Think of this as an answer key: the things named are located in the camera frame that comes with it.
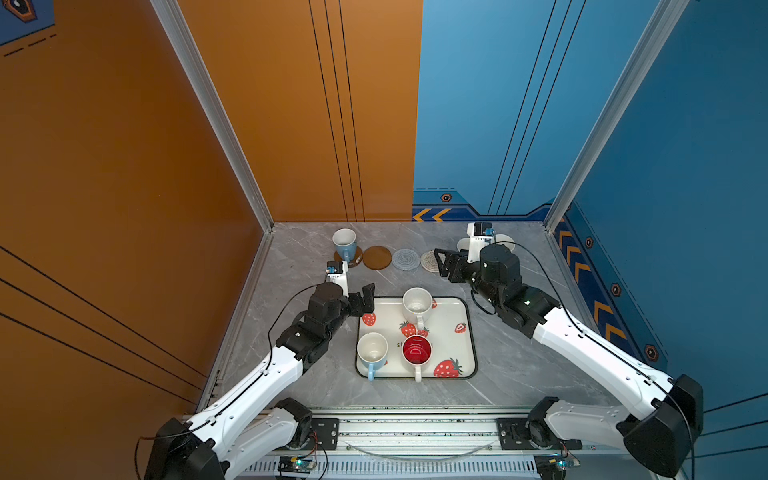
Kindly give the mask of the multicolour woven rope coaster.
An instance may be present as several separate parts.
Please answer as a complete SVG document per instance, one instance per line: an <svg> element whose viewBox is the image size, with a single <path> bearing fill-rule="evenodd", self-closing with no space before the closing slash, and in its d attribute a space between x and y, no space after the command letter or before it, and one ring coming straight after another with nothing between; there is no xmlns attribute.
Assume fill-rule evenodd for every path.
<svg viewBox="0 0 768 480"><path fill-rule="evenodd" d="M440 267L438 266L435 252L433 250L429 250L421 255L420 264L422 268L427 272L434 274L438 274L440 272Z"/></svg>

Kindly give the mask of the dark brown wooden round coaster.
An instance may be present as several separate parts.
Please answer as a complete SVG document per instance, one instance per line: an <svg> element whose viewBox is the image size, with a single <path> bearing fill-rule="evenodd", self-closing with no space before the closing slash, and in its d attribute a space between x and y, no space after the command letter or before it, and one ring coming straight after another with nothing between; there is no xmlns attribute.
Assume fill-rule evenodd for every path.
<svg viewBox="0 0 768 480"><path fill-rule="evenodd" d="M355 268L356 266L358 266L363 260L363 255L364 255L363 250L360 247L357 247L354 258L348 262L348 267ZM334 252L334 260L337 262L342 261L342 258L337 251Z"/></svg>

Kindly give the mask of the light brown wooden round coaster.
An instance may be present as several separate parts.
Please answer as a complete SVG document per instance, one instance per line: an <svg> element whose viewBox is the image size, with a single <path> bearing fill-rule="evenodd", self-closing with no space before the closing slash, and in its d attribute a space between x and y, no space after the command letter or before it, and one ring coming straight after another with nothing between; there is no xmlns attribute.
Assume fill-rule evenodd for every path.
<svg viewBox="0 0 768 480"><path fill-rule="evenodd" d="M391 262L392 253L384 246L371 246L363 253L363 264L371 270L383 270L387 268Z"/></svg>

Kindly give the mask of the grey woven rope coaster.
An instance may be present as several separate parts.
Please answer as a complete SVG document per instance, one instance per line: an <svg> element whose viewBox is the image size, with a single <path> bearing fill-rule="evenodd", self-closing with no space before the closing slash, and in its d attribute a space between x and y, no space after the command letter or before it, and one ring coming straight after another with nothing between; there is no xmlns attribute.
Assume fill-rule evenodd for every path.
<svg viewBox="0 0 768 480"><path fill-rule="evenodd" d="M412 249L399 249L392 254L392 265L401 271L412 271L421 265L421 257Z"/></svg>

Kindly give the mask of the white speckled mug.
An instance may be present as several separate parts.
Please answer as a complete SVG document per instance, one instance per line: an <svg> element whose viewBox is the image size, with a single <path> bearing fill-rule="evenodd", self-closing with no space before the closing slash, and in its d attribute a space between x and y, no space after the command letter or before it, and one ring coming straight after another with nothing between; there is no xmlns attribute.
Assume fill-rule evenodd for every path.
<svg viewBox="0 0 768 480"><path fill-rule="evenodd" d="M402 313L406 321L416 325L417 330L425 329L433 310L432 295L420 287L407 290L402 297Z"/></svg>

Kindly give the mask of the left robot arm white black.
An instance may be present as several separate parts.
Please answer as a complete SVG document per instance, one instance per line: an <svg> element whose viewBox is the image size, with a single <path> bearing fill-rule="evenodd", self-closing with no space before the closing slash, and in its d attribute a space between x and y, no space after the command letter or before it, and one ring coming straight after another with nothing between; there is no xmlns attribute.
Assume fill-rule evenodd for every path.
<svg viewBox="0 0 768 480"><path fill-rule="evenodd" d="M185 421L168 420L150 437L150 456L138 478L235 479L272 451L306 442L311 410L278 395L328 351L347 318L360 318L375 307L374 284L357 293L333 282L310 290L307 308L246 377L211 406Z"/></svg>

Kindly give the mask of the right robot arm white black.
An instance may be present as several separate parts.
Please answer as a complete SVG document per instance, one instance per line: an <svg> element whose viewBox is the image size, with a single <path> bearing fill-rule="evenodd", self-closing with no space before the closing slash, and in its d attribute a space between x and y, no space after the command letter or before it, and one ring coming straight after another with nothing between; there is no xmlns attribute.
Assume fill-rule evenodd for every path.
<svg viewBox="0 0 768 480"><path fill-rule="evenodd" d="M527 419L536 443L583 440L622 449L667 478L694 462L704 403L696 380L685 374L673 378L586 327L559 294L525 284L519 258L505 246L487 245L475 261L444 249L434 257L442 277L467 284L505 325L559 353L618 400L614 407L598 407L544 398Z"/></svg>

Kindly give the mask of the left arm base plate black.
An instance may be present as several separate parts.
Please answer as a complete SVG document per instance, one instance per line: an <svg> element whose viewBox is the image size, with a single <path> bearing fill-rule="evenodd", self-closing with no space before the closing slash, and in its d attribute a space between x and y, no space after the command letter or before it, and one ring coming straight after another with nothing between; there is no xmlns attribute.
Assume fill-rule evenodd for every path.
<svg viewBox="0 0 768 480"><path fill-rule="evenodd" d="M301 445L302 450L312 450L315 447L314 439L319 442L321 451L334 451L337 449L340 430L340 419L335 417L313 418L308 430L308 435Z"/></svg>

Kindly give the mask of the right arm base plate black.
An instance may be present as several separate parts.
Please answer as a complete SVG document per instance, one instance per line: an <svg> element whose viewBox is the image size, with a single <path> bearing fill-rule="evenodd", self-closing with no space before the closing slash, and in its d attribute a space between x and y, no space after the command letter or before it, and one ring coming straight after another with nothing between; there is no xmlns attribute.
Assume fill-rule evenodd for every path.
<svg viewBox="0 0 768 480"><path fill-rule="evenodd" d="M577 439L562 440L543 421L524 418L499 418L496 420L498 439L503 450L581 450Z"/></svg>

